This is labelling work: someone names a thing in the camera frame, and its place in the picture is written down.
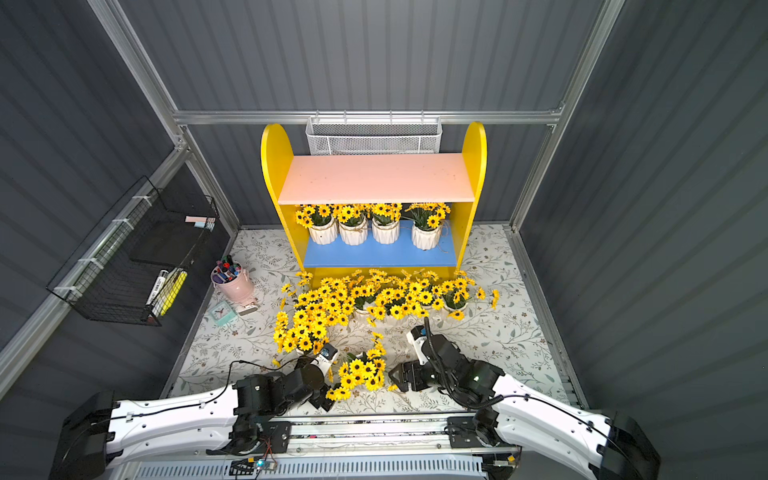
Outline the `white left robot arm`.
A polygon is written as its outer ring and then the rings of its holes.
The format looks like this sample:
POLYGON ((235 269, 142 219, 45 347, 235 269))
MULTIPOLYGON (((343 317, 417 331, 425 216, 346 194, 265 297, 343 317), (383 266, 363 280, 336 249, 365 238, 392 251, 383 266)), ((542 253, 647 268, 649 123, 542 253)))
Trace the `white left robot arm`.
POLYGON ((297 358, 289 373, 252 374, 182 397, 134 401, 99 392, 64 419, 49 476, 95 479, 109 467, 142 457, 191 450, 282 453, 290 432, 282 415, 308 400, 327 406, 325 376, 334 360, 322 351, 297 358))

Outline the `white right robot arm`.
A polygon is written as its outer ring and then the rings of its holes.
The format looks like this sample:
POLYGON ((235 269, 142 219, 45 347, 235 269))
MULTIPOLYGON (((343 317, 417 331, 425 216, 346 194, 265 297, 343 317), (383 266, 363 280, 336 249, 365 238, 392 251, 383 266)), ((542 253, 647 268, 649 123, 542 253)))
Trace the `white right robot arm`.
POLYGON ((661 457, 638 422, 615 410, 589 411, 525 386, 496 365, 466 357, 442 334, 407 334, 416 359, 388 375, 403 392, 431 387, 474 413, 481 444, 528 448, 587 479, 655 479, 661 457))

